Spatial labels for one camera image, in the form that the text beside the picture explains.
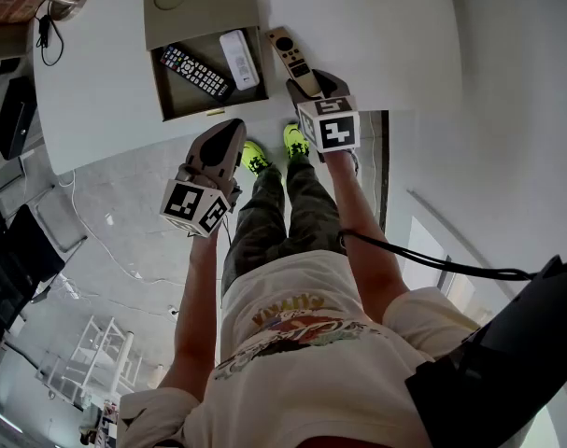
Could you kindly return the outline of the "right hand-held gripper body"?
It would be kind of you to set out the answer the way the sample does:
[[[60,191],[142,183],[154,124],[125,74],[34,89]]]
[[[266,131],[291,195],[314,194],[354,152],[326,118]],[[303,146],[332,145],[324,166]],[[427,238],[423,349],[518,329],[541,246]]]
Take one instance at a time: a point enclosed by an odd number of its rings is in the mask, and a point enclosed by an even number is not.
[[[318,152],[360,146],[360,115],[353,95],[300,103],[297,110],[305,138]]]

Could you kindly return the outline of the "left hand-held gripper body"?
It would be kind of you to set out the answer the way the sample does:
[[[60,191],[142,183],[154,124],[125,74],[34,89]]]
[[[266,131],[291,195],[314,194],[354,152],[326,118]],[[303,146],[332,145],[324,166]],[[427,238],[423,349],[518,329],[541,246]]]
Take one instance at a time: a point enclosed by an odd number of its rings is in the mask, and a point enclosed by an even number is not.
[[[234,177],[218,182],[215,175],[204,175],[182,164],[169,179],[160,215],[177,229],[192,236],[209,237],[232,212],[240,188]]]

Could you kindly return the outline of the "gold remote control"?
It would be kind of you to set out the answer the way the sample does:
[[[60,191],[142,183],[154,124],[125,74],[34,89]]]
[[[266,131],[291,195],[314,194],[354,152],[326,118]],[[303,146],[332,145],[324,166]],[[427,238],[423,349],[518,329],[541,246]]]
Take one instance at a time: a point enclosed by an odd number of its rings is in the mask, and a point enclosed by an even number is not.
[[[284,27],[277,27],[265,32],[266,37],[284,63],[291,79],[297,83],[308,96],[321,93],[320,85],[308,65],[297,42]]]

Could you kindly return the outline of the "white remote control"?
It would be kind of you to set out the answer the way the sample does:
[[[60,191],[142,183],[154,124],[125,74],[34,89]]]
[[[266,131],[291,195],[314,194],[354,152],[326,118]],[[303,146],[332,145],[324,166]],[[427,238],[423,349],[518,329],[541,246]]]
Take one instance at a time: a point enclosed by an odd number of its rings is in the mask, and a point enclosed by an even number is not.
[[[233,30],[221,35],[220,45],[236,87],[240,91],[257,87],[260,78],[242,31]]]

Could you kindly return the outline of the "black remote control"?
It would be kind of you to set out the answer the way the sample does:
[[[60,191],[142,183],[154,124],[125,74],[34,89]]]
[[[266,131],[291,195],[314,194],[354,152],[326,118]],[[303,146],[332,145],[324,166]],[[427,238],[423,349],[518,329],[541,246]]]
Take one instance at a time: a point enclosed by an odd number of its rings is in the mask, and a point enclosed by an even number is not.
[[[185,49],[167,46],[160,63],[220,103],[227,101],[234,92],[234,83],[229,78]]]

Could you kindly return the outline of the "grey storage box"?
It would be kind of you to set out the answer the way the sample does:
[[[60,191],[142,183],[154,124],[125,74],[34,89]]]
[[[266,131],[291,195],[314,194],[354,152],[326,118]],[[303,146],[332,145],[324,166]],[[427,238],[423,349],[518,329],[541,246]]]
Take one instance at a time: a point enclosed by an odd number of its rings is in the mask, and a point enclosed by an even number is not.
[[[163,120],[267,100],[257,0],[144,0],[144,23]],[[220,36],[233,30],[244,34],[260,78],[257,87],[244,91],[236,87],[220,45]],[[229,78],[234,83],[229,99],[220,103],[163,66],[160,58],[170,45]]]

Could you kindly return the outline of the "person's right forearm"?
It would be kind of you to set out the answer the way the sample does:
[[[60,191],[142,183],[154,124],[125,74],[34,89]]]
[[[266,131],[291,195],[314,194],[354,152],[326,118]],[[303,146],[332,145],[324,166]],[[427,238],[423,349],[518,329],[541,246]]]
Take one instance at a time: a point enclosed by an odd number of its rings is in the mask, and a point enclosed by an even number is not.
[[[343,240],[363,310],[380,322],[389,305],[408,288],[395,255],[364,240],[384,242],[386,238],[361,189],[351,155],[329,152],[324,160],[333,181],[341,228],[351,232]]]

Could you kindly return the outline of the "person's left forearm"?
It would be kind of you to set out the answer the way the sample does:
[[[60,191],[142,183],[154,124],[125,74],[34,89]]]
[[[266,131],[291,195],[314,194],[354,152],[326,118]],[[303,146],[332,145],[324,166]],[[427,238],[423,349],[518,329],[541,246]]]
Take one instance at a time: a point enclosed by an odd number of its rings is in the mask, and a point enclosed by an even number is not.
[[[217,340],[217,241],[195,237],[192,242],[184,293],[174,339],[174,360],[159,384],[204,399],[215,367]]]

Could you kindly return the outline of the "black metal cash box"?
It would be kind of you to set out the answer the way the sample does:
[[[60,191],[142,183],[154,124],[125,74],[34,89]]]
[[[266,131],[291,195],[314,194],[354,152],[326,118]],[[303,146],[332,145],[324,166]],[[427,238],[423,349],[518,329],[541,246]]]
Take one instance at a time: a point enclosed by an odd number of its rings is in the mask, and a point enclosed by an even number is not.
[[[29,77],[12,78],[0,111],[0,153],[5,161],[22,154],[36,109],[35,86]]]

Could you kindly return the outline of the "person's left neon shoe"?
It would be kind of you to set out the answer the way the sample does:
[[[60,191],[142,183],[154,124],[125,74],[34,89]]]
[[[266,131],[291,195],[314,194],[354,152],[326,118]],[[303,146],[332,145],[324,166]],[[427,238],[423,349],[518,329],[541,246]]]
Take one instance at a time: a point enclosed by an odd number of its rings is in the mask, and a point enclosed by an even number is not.
[[[256,176],[271,166],[271,162],[267,160],[262,148],[250,140],[247,140],[243,146],[241,162],[246,169]]]

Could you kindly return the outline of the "person's neon shoe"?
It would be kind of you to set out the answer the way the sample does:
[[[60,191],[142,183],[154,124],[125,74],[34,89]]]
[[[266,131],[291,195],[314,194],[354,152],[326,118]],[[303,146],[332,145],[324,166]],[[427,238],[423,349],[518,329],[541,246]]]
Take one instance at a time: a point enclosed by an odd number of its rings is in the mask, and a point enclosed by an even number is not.
[[[247,140],[243,146],[241,162],[246,169],[256,176],[271,166],[271,162],[267,160],[262,148],[250,140]]]
[[[290,159],[297,155],[309,155],[309,142],[297,123],[290,123],[284,128],[283,140]]]

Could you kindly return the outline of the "person's right neon shoe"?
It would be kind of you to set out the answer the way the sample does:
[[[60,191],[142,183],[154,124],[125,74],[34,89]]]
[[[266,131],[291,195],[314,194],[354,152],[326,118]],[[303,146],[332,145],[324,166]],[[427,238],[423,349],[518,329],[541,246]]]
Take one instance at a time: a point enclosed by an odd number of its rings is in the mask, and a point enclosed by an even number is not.
[[[284,128],[283,140],[290,159],[297,155],[309,155],[309,142],[297,123],[290,123]]]

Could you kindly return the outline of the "black office chair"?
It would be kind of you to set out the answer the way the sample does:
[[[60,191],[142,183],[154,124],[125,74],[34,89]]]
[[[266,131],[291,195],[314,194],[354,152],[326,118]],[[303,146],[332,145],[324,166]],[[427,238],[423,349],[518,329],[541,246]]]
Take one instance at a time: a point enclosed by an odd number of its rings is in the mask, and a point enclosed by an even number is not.
[[[54,186],[5,216],[0,211],[0,334],[8,330],[35,296],[41,283],[54,279],[65,267],[67,254],[87,240],[60,245],[39,211]]]

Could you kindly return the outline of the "white metal rack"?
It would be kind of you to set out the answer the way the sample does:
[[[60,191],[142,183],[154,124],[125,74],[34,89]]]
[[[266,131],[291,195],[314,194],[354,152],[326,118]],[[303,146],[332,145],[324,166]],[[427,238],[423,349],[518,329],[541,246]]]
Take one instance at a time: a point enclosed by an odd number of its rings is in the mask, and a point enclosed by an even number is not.
[[[114,319],[100,327],[91,317],[70,357],[46,354],[35,378],[53,396],[81,410],[107,402],[118,405],[135,390],[142,366],[133,343],[134,334],[121,330]]]

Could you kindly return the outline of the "person's white printed T-shirt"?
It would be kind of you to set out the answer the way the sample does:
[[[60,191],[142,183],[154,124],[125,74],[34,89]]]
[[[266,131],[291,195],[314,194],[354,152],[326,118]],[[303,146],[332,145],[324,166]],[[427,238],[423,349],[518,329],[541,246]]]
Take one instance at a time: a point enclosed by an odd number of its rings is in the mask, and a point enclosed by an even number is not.
[[[316,437],[431,448],[405,382],[476,328],[435,287],[369,318],[347,257],[324,250],[237,278],[222,314],[205,396],[123,397],[118,448],[296,448]]]

